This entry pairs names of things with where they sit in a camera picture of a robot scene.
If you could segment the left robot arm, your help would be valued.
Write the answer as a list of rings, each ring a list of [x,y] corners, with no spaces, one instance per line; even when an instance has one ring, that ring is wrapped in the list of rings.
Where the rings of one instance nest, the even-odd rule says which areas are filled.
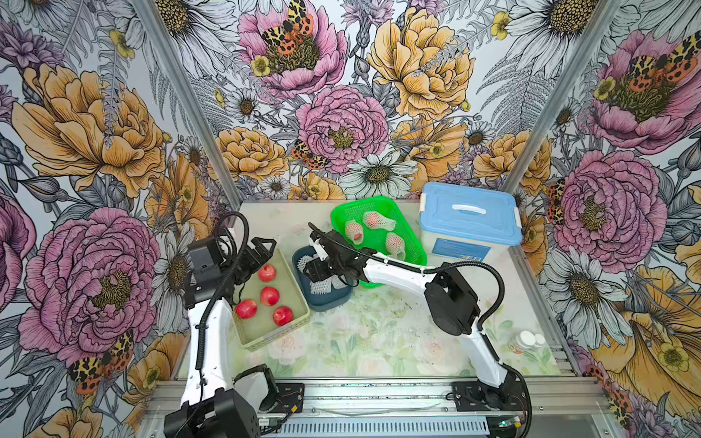
[[[233,380],[226,361],[235,290],[274,254],[276,241],[250,237],[246,217],[224,215],[209,237],[188,246],[193,269],[185,277],[190,360],[178,410],[164,418],[167,437],[259,437],[258,412],[277,402],[268,367]]]

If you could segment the bare red apple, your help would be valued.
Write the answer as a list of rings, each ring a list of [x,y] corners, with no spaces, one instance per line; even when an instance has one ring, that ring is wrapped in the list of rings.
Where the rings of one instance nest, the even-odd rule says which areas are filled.
[[[273,322],[278,327],[283,327],[295,319],[294,312],[287,306],[280,306],[273,311]]]
[[[269,283],[276,279],[277,270],[272,264],[266,264],[257,272],[257,276],[260,281],[264,283]]]
[[[273,307],[280,301],[280,293],[276,288],[265,287],[259,295],[260,303],[264,306]]]
[[[253,319],[257,314],[257,302],[253,299],[242,300],[237,306],[235,306],[235,315],[239,319]]]

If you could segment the white foam net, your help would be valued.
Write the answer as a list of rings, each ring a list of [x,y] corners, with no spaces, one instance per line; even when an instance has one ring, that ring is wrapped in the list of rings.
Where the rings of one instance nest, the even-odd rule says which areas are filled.
[[[343,289],[343,288],[348,288],[348,285],[344,282],[344,280],[338,276],[333,276],[332,277],[332,287],[334,289]]]

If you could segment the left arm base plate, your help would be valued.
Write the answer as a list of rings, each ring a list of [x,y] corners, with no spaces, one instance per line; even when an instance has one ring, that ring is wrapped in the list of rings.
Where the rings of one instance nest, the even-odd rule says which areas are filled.
[[[275,396],[267,396],[257,410],[259,414],[300,414],[303,410],[304,383],[278,383]]]

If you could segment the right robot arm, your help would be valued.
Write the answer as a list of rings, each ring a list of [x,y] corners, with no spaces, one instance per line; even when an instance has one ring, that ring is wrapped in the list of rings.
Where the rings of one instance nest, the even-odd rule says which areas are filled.
[[[503,303],[505,282],[495,268],[478,261],[445,263],[438,268],[396,260],[378,251],[356,249],[337,231],[324,232],[309,224],[310,245],[317,257],[304,268],[312,282],[332,276],[342,280],[378,283],[424,297],[434,324],[448,335],[467,343],[467,357],[476,372],[476,390],[466,398],[490,410],[507,410],[516,403],[523,412],[532,410],[529,388],[523,375],[497,354],[484,324]],[[498,295],[491,307],[481,311],[478,295],[460,268],[480,268],[494,277]]]

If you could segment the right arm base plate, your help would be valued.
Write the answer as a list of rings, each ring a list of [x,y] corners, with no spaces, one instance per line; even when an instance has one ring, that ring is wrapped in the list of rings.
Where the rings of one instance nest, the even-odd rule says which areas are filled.
[[[481,381],[453,381],[451,394],[458,412],[521,412],[529,401],[523,385],[509,381],[498,388]]]

